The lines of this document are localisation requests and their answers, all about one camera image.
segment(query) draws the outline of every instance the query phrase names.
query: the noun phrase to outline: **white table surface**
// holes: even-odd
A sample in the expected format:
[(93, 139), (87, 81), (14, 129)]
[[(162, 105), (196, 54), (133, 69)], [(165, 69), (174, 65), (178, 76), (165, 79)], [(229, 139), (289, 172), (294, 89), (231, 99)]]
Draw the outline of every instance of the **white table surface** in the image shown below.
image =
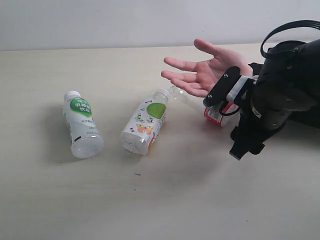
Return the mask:
[[(225, 47), (263, 61), (259, 44)], [(290, 122), (238, 161), (233, 123), (220, 129), (173, 101), (149, 155), (123, 150), (140, 101), (170, 87), (166, 56), (209, 57), (192, 46), (0, 52), (1, 240), (320, 238), (317, 129)], [(71, 154), (61, 115), (69, 90), (91, 104), (106, 142), (99, 156)]]

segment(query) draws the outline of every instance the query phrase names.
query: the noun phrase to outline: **white bottle cap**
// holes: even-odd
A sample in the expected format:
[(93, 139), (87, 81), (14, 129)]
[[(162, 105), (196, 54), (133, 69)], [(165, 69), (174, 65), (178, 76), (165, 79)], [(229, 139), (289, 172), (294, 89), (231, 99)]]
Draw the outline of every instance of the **white bottle cap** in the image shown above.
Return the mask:
[(169, 99), (170, 96), (171, 96), (170, 92), (169, 92), (167, 89), (164, 89), (164, 88), (159, 88), (159, 89), (157, 89), (155, 93), (156, 93), (156, 94), (157, 94), (157, 93), (163, 94), (163, 95), (166, 96), (167, 99)]
[(67, 101), (71, 98), (81, 98), (81, 95), (77, 91), (68, 91), (63, 97), (64, 101)]

